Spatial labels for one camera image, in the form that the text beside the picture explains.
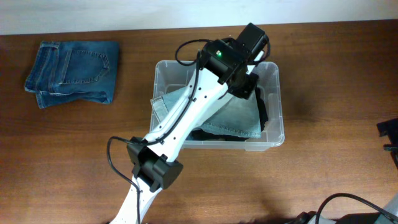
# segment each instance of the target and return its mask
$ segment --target white backdrop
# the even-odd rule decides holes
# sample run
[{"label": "white backdrop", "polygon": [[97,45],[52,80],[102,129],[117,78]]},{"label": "white backdrop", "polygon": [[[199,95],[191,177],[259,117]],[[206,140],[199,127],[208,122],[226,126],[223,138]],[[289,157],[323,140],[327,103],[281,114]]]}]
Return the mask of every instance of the white backdrop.
[{"label": "white backdrop", "polygon": [[398,0],[0,0],[0,34],[398,19]]}]

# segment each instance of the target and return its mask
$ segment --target blue denim fabric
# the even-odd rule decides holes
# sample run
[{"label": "blue denim fabric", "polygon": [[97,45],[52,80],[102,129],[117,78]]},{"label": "blue denim fabric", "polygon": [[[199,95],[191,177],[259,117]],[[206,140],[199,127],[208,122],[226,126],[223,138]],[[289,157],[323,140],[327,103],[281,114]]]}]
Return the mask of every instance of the blue denim fabric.
[{"label": "blue denim fabric", "polygon": [[77,99],[110,104],[118,58],[117,42],[42,42],[25,90],[39,108]]},{"label": "blue denim fabric", "polygon": [[[173,91],[151,100],[156,118],[161,122],[180,98],[185,88]],[[261,126],[256,94],[248,100],[232,99],[207,119],[199,129],[217,135],[230,135],[242,138],[261,138]]]}]

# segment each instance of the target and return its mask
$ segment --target plastic bin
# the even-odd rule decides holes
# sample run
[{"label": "plastic bin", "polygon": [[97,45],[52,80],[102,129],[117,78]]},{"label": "plastic bin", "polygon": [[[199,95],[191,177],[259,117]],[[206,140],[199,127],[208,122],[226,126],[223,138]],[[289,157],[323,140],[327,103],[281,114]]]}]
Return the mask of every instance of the plastic bin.
[{"label": "plastic bin", "polygon": [[[185,67],[176,61],[160,61],[155,68],[154,98],[185,87],[190,81],[195,65]],[[233,141],[185,141],[183,148],[191,149],[245,149],[247,151],[265,151],[280,146],[285,140],[282,104],[280,102],[279,70],[273,62],[262,62],[254,70],[259,75],[257,86],[261,89],[261,98],[267,109],[268,121],[260,139],[248,139],[244,142]],[[159,124],[154,112],[150,119],[150,130]]]}]

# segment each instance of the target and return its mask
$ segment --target white robotic arm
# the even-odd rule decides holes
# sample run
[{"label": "white robotic arm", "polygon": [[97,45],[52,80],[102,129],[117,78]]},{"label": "white robotic arm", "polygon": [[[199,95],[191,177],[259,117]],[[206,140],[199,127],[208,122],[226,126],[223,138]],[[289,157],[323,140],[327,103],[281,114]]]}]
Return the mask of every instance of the white robotic arm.
[{"label": "white robotic arm", "polygon": [[[135,165],[132,180],[128,180],[132,186],[112,224],[140,224],[155,196],[181,172],[183,166],[176,158],[191,130],[202,125],[234,95],[248,98],[251,94],[258,77],[251,74],[257,64],[250,62],[265,59],[262,48],[269,43],[268,38],[264,31],[249,24],[237,40],[228,39],[228,42],[229,45],[215,40],[206,45],[202,55],[198,53],[195,75],[166,118],[144,139],[125,140]],[[108,159],[115,170],[109,145],[110,142]]]}]

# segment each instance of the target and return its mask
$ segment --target wood grain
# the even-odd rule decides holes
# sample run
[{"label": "wood grain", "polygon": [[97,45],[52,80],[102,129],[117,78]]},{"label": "wood grain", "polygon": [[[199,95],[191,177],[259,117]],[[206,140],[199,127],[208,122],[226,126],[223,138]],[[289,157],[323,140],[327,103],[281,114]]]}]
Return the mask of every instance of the wood grain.
[{"label": "wood grain", "polygon": [[[398,21],[261,26],[280,69],[285,143],[266,152],[186,149],[176,182],[145,222],[237,223],[316,210],[349,192],[384,206],[397,169],[376,123],[398,117]],[[237,37],[243,27],[0,36],[0,220],[104,223],[129,188],[109,168],[106,141],[149,130],[155,65],[191,39]],[[111,105],[74,101],[44,110],[24,91],[42,40],[115,40],[121,45]],[[201,45],[184,49],[191,60]],[[114,162],[132,164],[122,144]],[[324,216],[372,212],[336,199]]]}]

